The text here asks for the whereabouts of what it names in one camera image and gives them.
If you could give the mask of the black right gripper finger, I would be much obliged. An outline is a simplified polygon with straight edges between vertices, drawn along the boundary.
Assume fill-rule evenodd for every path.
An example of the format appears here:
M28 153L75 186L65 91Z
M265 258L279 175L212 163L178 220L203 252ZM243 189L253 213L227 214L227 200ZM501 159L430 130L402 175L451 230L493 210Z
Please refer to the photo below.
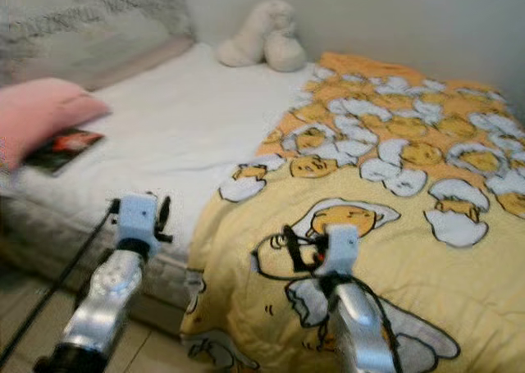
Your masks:
M304 269L303 254L301 254L299 249L299 236L293 231L291 226L285 225L282 227L282 237L285 239L286 250L288 250L291 257L293 268Z

